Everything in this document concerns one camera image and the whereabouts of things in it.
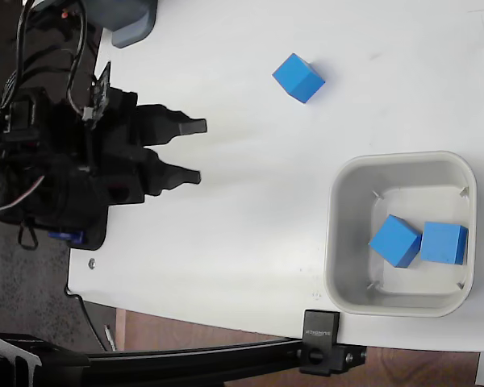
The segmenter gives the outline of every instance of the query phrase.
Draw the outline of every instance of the wire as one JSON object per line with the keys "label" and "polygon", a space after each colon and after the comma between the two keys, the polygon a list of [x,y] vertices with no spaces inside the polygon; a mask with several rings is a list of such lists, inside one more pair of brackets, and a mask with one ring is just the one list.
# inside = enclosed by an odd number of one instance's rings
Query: wire
{"label": "wire", "polygon": [[66,98],[70,106],[75,110],[75,112],[79,115],[83,115],[82,109],[77,106],[77,104],[73,101],[72,98],[72,87],[73,87],[73,80],[75,79],[75,74],[77,73],[77,68],[81,63],[82,54],[84,53],[84,49],[86,46],[86,35],[88,32],[88,19],[86,16],[86,7],[82,0],[76,1],[77,8],[79,8],[79,22],[81,24],[80,33],[79,33],[79,43],[77,44],[77,52],[75,57],[73,58],[72,65],[70,66],[70,74],[68,75],[68,83],[66,85]]}
{"label": "wire", "polygon": [[16,93],[18,92],[23,75],[23,55],[25,51],[25,31],[27,29],[27,20],[35,0],[27,0],[23,6],[22,14],[18,21],[18,30],[16,31],[16,75],[11,85],[10,91],[0,104],[0,115],[9,107]]}
{"label": "wire", "polygon": [[90,315],[88,314],[88,310],[86,309],[86,305],[84,303],[84,300],[82,299],[82,297],[79,294],[70,293],[70,289],[68,288],[68,278],[66,279],[65,296],[68,297],[68,298],[76,298],[79,301],[79,305],[81,306],[82,313],[84,314],[86,322],[90,326],[90,329],[91,329],[92,333],[94,334],[98,345],[100,345],[100,348],[102,348],[103,351],[107,352],[106,345],[104,345],[104,342],[102,341],[102,339],[98,335],[98,332],[95,329],[94,324],[91,322],[91,318],[90,318]]}
{"label": "wire", "polygon": [[25,200],[30,194],[32,194],[43,182],[43,179],[45,176],[38,177],[38,180],[35,181],[35,183],[32,185],[31,188],[29,188],[27,191],[22,193],[16,200],[13,202],[6,204],[5,206],[0,206],[0,211],[8,210],[16,205],[18,205],[20,202]]}
{"label": "wire", "polygon": [[35,77],[36,75],[40,75],[42,73],[68,73],[69,69],[63,69],[60,67],[52,67],[52,66],[40,66],[36,67],[35,69],[29,70],[25,73],[22,79],[22,84],[27,82],[29,79]]}

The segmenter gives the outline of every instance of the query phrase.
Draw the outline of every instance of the blue cube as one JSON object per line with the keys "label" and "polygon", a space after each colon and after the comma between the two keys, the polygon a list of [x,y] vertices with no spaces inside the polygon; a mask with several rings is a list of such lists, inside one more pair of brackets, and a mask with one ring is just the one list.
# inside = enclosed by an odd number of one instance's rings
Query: blue cube
{"label": "blue cube", "polygon": [[324,85],[324,79],[296,54],[290,55],[273,77],[288,94],[303,103]]}
{"label": "blue cube", "polygon": [[403,219],[389,215],[369,245],[396,268],[406,268],[419,252],[421,233]]}
{"label": "blue cube", "polygon": [[443,264],[462,264],[468,229],[458,224],[426,222],[421,259]]}

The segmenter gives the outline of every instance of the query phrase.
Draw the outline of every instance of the white bin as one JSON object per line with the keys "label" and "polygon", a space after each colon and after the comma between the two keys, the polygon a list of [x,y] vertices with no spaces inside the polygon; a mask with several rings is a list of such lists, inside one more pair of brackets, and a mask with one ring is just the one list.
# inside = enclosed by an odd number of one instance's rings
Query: white bin
{"label": "white bin", "polygon": [[[425,222],[469,229],[463,265],[422,261],[394,268],[368,243],[388,215],[419,231]],[[330,197],[325,285],[354,314],[440,317],[468,296],[474,279],[477,182],[451,152],[363,156],[349,161]]]}

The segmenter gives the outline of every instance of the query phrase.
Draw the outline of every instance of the wooden floor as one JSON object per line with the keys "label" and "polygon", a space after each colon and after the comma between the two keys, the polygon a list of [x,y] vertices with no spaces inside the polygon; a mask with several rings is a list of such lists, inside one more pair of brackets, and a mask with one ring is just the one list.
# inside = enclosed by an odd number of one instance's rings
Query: wooden floor
{"label": "wooden floor", "polygon": [[[177,349],[250,343],[272,336],[206,327],[167,318],[119,311],[119,349]],[[424,352],[369,348],[366,365],[330,378],[302,375],[298,370],[227,383],[232,387],[299,386],[473,386],[477,353]]]}

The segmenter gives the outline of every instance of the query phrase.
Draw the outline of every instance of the white table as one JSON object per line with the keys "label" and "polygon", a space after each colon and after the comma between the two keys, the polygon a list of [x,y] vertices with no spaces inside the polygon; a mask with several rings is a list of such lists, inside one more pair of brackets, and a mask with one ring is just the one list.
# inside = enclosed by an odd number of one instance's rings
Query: white table
{"label": "white table", "polygon": [[[306,104],[271,77],[296,52],[327,84]],[[339,341],[484,351],[484,0],[160,0],[152,34],[105,33],[97,73],[140,103],[208,122],[156,147],[199,169],[143,205],[111,208],[106,242],[72,250],[69,287],[148,314],[300,337],[323,284],[328,194],[354,156],[449,150],[478,179],[474,288],[444,318],[344,314]],[[90,270],[88,261],[95,258]]]}

